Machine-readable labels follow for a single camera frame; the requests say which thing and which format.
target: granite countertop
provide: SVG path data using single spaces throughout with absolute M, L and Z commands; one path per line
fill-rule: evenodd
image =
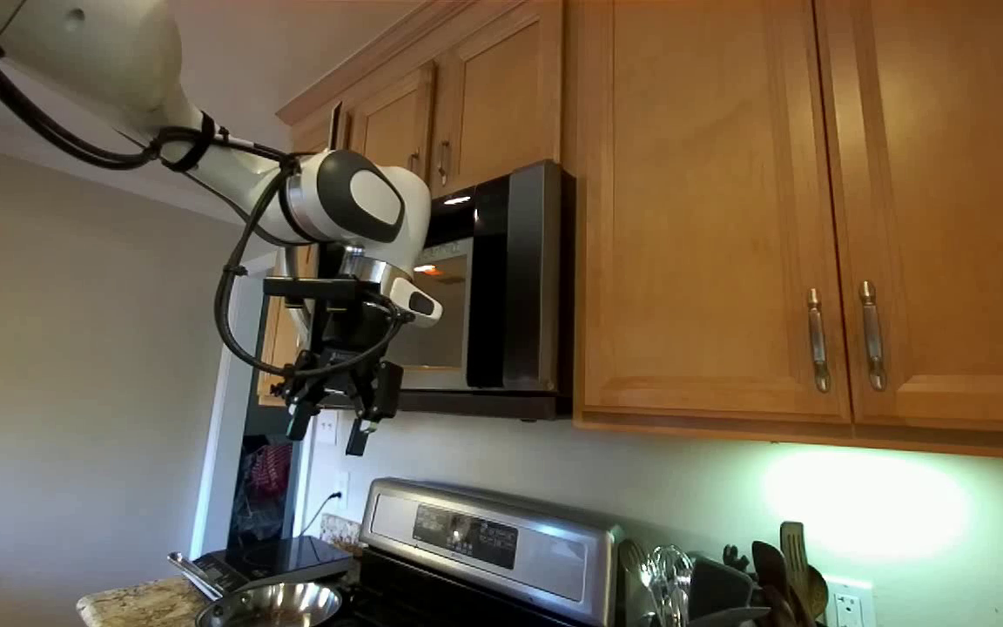
M 189 627 L 208 599 L 184 577 L 88 595 L 76 611 L 88 627 Z

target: wall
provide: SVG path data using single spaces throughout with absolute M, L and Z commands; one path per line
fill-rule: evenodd
M 1003 459 L 588 432 L 570 423 L 401 413 L 366 456 L 316 445 L 307 511 L 350 473 L 343 516 L 370 481 L 456 482 L 609 512 L 648 544 L 721 555 L 807 526 L 827 575 L 872 581 L 881 627 L 1003 626 Z M 849 497 L 853 487 L 856 497 Z
M 188 549 L 237 235 L 0 155 L 0 626 L 79 624 Z

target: stainless steel pan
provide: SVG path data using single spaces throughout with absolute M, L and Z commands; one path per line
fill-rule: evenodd
M 266 584 L 227 594 L 181 553 L 170 553 L 169 561 L 212 602 L 196 627 L 314 627 L 343 605 L 337 591 L 319 584 Z

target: microwave window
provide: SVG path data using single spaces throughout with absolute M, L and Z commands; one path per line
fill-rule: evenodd
M 421 267 L 412 281 L 443 306 L 443 317 L 429 329 L 401 327 L 386 350 L 386 359 L 407 369 L 462 369 L 462 342 L 465 336 L 465 303 L 470 289 L 469 258 L 428 261 L 421 255 Z

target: over-the-range microwave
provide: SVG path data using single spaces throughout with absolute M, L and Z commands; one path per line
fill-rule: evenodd
M 575 180 L 552 161 L 433 200 L 413 281 L 443 317 L 387 349 L 405 368 L 402 412 L 571 413 L 574 207 Z M 321 404 L 351 407 L 337 393 Z

